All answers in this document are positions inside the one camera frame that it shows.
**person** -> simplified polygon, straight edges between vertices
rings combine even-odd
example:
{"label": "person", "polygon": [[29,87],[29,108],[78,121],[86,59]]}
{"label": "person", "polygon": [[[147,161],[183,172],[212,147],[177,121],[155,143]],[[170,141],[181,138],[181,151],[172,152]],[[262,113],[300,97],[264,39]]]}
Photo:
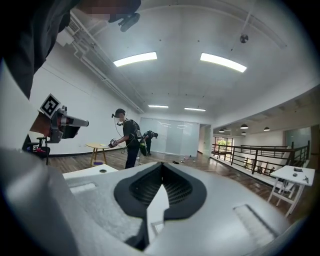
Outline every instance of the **person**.
{"label": "person", "polygon": [[135,166],[136,159],[139,153],[140,143],[139,139],[142,138],[139,124],[133,120],[126,118],[126,112],[122,108],[118,108],[114,117],[118,119],[117,124],[123,126],[123,137],[109,144],[110,148],[116,147],[118,144],[125,142],[127,147],[127,159],[125,169]]}
{"label": "person", "polygon": [[[29,99],[34,74],[46,61],[58,33],[69,25],[72,8],[113,23],[133,14],[141,0],[33,0],[15,5],[9,1],[5,7],[14,10],[15,23],[19,26],[4,26],[2,33],[7,39],[2,40],[0,48],[14,80]],[[39,112],[30,131],[50,136],[50,130],[49,118]]]}
{"label": "person", "polygon": [[145,144],[146,144],[146,155],[151,156],[150,149],[151,149],[151,139],[158,138],[158,133],[153,132],[152,130],[148,130],[143,134]]}

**chair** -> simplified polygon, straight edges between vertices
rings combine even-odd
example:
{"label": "chair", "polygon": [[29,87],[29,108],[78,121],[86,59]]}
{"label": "chair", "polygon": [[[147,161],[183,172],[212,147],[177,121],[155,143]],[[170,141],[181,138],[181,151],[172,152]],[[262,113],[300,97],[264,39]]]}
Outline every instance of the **chair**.
{"label": "chair", "polygon": [[50,147],[48,147],[47,137],[46,136],[38,137],[36,139],[39,140],[39,143],[38,142],[28,142],[28,143],[26,143],[27,151],[29,151],[32,154],[36,155],[40,159],[45,159],[46,158],[45,164],[48,165],[49,164],[49,157],[48,156],[50,154]]}

